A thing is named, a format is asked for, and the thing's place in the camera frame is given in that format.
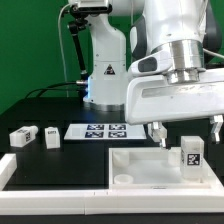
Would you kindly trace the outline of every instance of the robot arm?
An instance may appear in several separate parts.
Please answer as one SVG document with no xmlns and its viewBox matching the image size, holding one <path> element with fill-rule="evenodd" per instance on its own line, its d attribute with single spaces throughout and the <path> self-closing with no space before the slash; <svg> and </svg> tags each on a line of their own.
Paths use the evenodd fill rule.
<svg viewBox="0 0 224 224">
<path fill-rule="evenodd" d="M 224 113 L 224 70 L 204 68 L 201 27 L 205 27 L 206 6 L 194 0 L 145 2 L 144 22 L 132 30 L 137 61 L 129 69 L 133 80 L 126 98 L 128 123 L 159 122 L 161 126 L 161 122 L 200 118 L 213 123 L 216 115 Z M 138 26 L 143 27 L 143 34 L 137 32 Z M 136 35 L 146 35 L 146 39 Z M 142 46 L 147 48 L 139 45 L 137 49 L 136 39 L 143 39 Z M 216 127 L 213 136 L 219 141 Z"/>
</svg>

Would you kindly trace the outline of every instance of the black cable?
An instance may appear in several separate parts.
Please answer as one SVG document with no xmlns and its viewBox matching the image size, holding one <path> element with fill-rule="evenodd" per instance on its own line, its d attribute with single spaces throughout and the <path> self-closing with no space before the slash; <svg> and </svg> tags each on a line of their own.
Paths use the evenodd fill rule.
<svg viewBox="0 0 224 224">
<path fill-rule="evenodd" d="M 43 93 L 45 93 L 46 91 L 78 91 L 78 89 L 53 89 L 53 88 L 42 88 L 42 89 L 35 89 L 30 91 L 26 96 L 25 99 L 27 99 L 32 93 L 37 92 L 37 91 L 44 91 Z"/>
<path fill-rule="evenodd" d="M 55 88 L 55 87 L 61 87 L 61 86 L 68 86 L 68 85 L 76 85 L 76 82 L 62 82 L 62 83 L 57 83 L 54 85 L 50 85 L 46 88 L 43 88 L 42 91 L 40 91 L 36 97 L 40 97 L 42 96 L 46 91 L 48 91 L 48 89 L 50 88 Z"/>
</svg>

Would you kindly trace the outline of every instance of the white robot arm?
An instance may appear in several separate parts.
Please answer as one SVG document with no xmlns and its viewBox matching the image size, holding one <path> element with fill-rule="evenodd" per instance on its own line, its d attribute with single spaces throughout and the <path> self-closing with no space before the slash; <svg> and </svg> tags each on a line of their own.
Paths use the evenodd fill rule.
<svg viewBox="0 0 224 224">
<path fill-rule="evenodd" d="M 138 27 L 131 31 L 132 49 L 139 59 L 129 69 L 133 80 L 126 98 L 128 123 L 150 123 L 149 132 L 153 135 L 153 127 L 161 127 L 162 122 L 211 118 L 215 124 L 214 140 L 219 141 L 217 133 L 224 113 L 224 70 L 204 69 L 201 27 L 205 27 L 206 3 L 145 1 L 139 22 L 143 30 L 145 27 L 146 38 L 141 38 L 144 42 L 136 41 Z"/>
<path fill-rule="evenodd" d="M 161 127 L 162 122 L 206 117 L 222 123 L 223 70 L 204 68 L 202 41 L 207 2 L 69 0 L 75 9 L 96 10 L 96 14 L 110 4 L 111 15 L 127 15 L 133 8 L 139 13 L 144 8 L 138 25 L 131 30 L 132 51 L 137 60 L 128 71 L 130 83 L 124 35 L 110 26 L 108 15 L 87 18 L 91 24 L 94 71 L 84 102 L 95 109 L 119 110 L 126 95 L 125 117 L 129 124 Z M 215 127 L 220 125 L 213 123 L 218 141 Z"/>
</svg>

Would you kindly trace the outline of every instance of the white cable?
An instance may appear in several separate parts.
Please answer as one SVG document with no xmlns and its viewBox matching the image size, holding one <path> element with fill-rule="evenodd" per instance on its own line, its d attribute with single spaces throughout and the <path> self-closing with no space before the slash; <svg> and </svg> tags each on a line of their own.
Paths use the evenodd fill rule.
<svg viewBox="0 0 224 224">
<path fill-rule="evenodd" d="M 68 81 L 68 75 L 67 75 L 67 69 L 66 69 L 66 62 L 65 62 L 65 53 L 64 53 L 64 46 L 63 46 L 63 41 L 62 41 L 62 33 L 61 33 L 61 16 L 64 10 L 68 7 L 71 6 L 71 4 L 65 5 L 58 16 L 58 35 L 59 35 L 59 42 L 60 42 L 60 49 L 61 49 L 61 58 L 62 58 L 62 63 L 63 63 L 63 72 L 64 72 L 64 79 L 65 82 Z"/>
<path fill-rule="evenodd" d="M 215 57 L 217 57 L 217 58 L 224 59 L 224 55 L 214 53 L 214 52 L 209 51 L 209 50 L 206 50 L 206 49 L 204 49 L 204 48 L 203 48 L 203 51 L 204 51 L 206 54 L 209 54 L 209 55 L 215 56 Z"/>
</svg>

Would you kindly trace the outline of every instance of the cable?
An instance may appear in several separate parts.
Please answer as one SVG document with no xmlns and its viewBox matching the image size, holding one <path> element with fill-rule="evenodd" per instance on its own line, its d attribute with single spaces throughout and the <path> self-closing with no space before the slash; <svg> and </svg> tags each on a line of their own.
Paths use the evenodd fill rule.
<svg viewBox="0 0 224 224">
<path fill-rule="evenodd" d="M 64 10 L 71 6 L 71 4 L 67 4 L 65 5 L 60 13 L 59 13 L 59 16 L 58 16 L 58 35 L 59 35 L 59 43 L 60 43 L 60 49 L 61 49 L 61 57 L 62 57 L 62 63 L 63 63 L 63 72 L 64 72 L 64 79 L 65 79 L 65 82 L 68 81 L 68 75 L 67 75 L 67 69 L 66 69 L 66 62 L 65 62 L 65 53 L 64 53 L 64 46 L 63 46 L 63 41 L 62 41 L 62 32 L 61 32 L 61 16 L 64 12 Z"/>
<path fill-rule="evenodd" d="M 221 55 L 221 54 L 214 53 L 214 52 L 209 51 L 209 50 L 206 50 L 206 49 L 204 49 L 204 48 L 203 48 L 203 51 L 204 51 L 206 54 L 208 54 L 208 55 L 212 55 L 212 56 L 214 56 L 214 57 L 224 59 L 224 56 Z"/>
<path fill-rule="evenodd" d="M 68 85 L 76 85 L 76 82 L 62 82 L 62 83 L 57 83 L 57 84 L 53 84 L 50 86 L 47 86 L 46 88 L 43 88 L 42 91 L 40 93 L 37 94 L 36 97 L 40 97 L 41 95 L 43 95 L 48 89 L 53 89 L 55 87 L 61 87 L 61 86 L 68 86 Z"/>
<path fill-rule="evenodd" d="M 31 92 L 29 92 L 26 96 L 25 96 L 25 99 L 27 99 L 32 93 L 34 92 L 38 92 L 38 91 L 43 91 L 46 92 L 48 90 L 53 90 L 53 91 L 77 91 L 77 89 L 52 89 L 52 88 L 42 88 L 42 89 L 35 89 L 35 90 L 32 90 Z"/>
</svg>

